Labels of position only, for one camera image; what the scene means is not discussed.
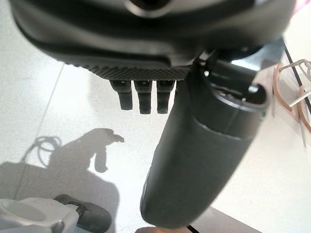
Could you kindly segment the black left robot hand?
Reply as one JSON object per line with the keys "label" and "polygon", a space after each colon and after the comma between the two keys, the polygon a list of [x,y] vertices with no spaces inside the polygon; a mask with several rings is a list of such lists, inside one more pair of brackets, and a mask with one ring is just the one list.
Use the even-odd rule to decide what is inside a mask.
{"label": "black left robot hand", "polygon": [[180,229],[224,188],[269,105],[257,73],[280,61],[294,0],[12,0],[27,40],[109,80],[123,110],[169,113],[140,213]]}

